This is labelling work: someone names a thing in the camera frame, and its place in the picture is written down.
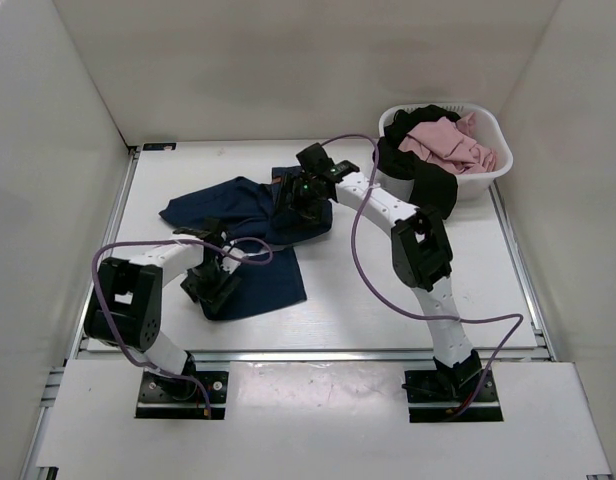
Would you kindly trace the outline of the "dark blue denim trousers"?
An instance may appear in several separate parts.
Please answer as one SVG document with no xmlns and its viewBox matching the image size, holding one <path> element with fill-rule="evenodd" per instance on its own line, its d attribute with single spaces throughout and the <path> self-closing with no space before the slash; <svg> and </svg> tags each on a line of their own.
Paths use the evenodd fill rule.
<svg viewBox="0 0 616 480">
<path fill-rule="evenodd" d="M 211 321 L 234 321 L 270 313 L 307 299 L 294 246 L 328 233 L 332 227 L 332 204 L 319 203 L 320 218 L 310 222 L 297 212 L 276 213 L 274 201 L 282 180 L 296 178 L 298 167 L 274 167 L 271 182 L 257 183 L 238 176 L 212 187 L 169 200 L 159 212 L 174 229 L 200 230 L 214 218 L 227 228 L 230 239 L 242 239 L 237 247 L 253 253 L 258 261 L 268 257 L 260 239 L 274 249 L 272 261 L 263 266 L 241 264 L 235 272 L 239 285 L 214 313 L 206 304 L 202 311 Z"/>
</svg>

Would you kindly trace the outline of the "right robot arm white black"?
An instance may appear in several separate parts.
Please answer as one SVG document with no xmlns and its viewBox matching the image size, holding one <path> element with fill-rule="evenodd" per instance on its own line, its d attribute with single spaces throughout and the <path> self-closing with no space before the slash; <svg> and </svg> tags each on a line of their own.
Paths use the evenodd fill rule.
<svg viewBox="0 0 616 480">
<path fill-rule="evenodd" d="M 296 172 L 283 173 L 274 181 L 278 186 L 273 194 L 274 215 L 295 215 L 304 223 L 315 223 L 321 219 L 326 202 L 353 210 L 350 245 L 357 272 L 389 309 L 427 324 L 438 371 L 438 390 L 448 399 L 464 397 L 482 366 L 453 298 L 453 252 L 440 213 L 433 207 L 418 207 L 398 199 L 348 160 L 334 162 L 319 143 L 298 153 L 297 160 Z M 390 303 L 365 276 L 356 245 L 362 218 L 390 239 L 394 273 L 415 295 L 421 308 L 419 314 Z"/>
</svg>

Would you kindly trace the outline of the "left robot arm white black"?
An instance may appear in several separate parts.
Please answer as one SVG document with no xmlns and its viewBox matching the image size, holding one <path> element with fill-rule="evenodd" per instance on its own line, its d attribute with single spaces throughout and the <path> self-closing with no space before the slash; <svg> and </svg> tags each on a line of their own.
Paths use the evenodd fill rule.
<svg viewBox="0 0 616 480">
<path fill-rule="evenodd" d="M 127 351 L 163 377 L 163 388 L 174 399 L 186 400 L 196 392 L 198 377 L 192 355 L 161 330 L 162 291 L 184 275 L 184 293 L 215 314 L 239 285 L 234 272 L 243 255 L 228 243 L 227 228 L 211 218 L 199 230 L 176 229 L 171 243 L 129 260 L 109 257 L 98 267 L 99 289 L 89 301 L 84 333 Z"/>
</svg>

